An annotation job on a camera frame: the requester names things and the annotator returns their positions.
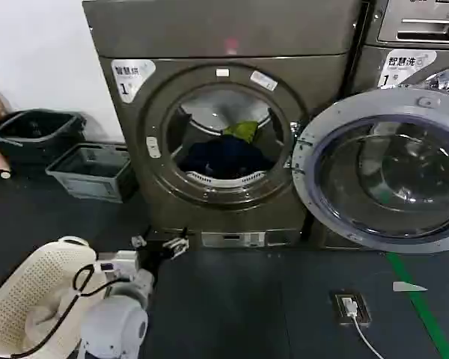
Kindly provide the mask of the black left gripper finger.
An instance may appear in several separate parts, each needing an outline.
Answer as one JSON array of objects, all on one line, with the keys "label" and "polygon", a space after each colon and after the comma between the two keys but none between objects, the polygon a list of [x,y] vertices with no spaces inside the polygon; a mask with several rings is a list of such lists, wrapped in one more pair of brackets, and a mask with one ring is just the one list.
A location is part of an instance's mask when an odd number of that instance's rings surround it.
[{"label": "black left gripper finger", "polygon": [[138,235],[132,237],[132,246],[134,248],[144,248],[147,244],[153,241],[153,227],[147,226]]},{"label": "black left gripper finger", "polygon": [[183,228],[173,239],[165,242],[162,247],[165,250],[166,259],[175,259],[189,249],[188,228]]}]

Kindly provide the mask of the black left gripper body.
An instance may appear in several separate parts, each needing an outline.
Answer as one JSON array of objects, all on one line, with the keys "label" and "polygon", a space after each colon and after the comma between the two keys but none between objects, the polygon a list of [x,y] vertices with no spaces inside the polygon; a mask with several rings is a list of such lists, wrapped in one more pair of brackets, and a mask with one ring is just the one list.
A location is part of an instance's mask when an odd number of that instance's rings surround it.
[{"label": "black left gripper body", "polygon": [[141,238],[143,241],[138,247],[138,261],[141,269],[158,271],[164,261],[174,256],[174,252],[165,247],[165,242],[156,237],[154,232],[143,233]]}]

